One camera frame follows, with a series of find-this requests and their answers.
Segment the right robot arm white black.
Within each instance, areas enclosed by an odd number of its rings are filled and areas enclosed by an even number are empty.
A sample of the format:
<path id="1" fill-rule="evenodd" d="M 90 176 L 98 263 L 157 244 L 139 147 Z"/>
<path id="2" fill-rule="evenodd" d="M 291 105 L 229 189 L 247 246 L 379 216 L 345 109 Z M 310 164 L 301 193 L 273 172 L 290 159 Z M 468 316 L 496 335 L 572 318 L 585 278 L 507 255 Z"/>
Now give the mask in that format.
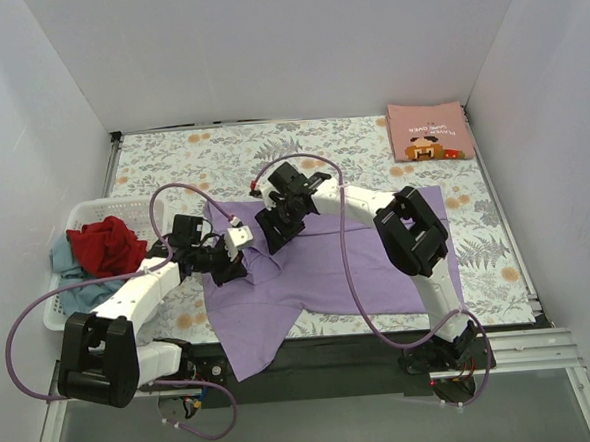
<path id="1" fill-rule="evenodd" d="M 411 368 L 491 370 L 493 356 L 488 335 L 478 318 L 460 302 L 449 272 L 449 233 L 423 195 L 415 188 L 381 192 L 348 185 L 343 172 L 333 175 L 300 173 L 288 156 L 267 164 L 272 172 L 259 172 L 249 194 L 265 205 L 256 219 L 271 253 L 276 253 L 304 230 L 310 214 L 339 218 L 339 244 L 344 276 L 353 276 L 348 259 L 346 223 L 357 221 L 376 230 L 387 259 L 412 280 L 426 308 L 429 332 L 418 341 L 402 344 L 374 334 L 403 353 Z"/>

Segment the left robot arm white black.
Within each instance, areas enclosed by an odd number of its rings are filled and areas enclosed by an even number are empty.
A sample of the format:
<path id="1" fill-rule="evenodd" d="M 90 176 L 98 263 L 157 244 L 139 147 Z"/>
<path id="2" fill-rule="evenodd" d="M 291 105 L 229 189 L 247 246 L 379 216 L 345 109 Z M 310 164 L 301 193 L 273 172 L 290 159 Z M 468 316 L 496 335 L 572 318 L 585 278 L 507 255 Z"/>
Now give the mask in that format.
<path id="1" fill-rule="evenodd" d="M 204 224 L 200 217 L 176 216 L 171 232 L 150 248 L 138 276 L 93 311 L 68 317 L 60 396 L 123 408 L 139 388 L 156 380 L 185 386 L 198 379 L 190 343 L 159 338 L 141 345 L 137 336 L 165 296 L 191 274 L 208 274 L 218 286 L 246 275 L 243 250 L 253 242 L 250 228 L 237 217 L 221 232 L 204 231 Z"/>

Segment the purple t shirt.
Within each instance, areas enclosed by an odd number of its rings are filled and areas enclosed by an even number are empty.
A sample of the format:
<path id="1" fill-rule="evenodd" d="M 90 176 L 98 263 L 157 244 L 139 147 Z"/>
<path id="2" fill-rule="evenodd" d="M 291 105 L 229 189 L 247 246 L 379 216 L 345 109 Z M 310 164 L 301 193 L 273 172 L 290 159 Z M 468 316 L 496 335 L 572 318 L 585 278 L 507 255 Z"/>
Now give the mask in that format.
<path id="1" fill-rule="evenodd" d="M 302 235 L 270 254 L 255 219 L 259 201 L 208 203 L 204 215 L 221 232 L 226 213 L 237 216 L 254 236 L 243 252 L 247 275 L 216 286 L 203 276 L 208 320 L 239 381 L 269 366 L 304 311 L 318 314 L 421 314 L 425 307 L 410 279 L 387 259 L 375 229 L 346 223 L 353 279 L 344 276 L 339 218 L 311 215 Z"/>

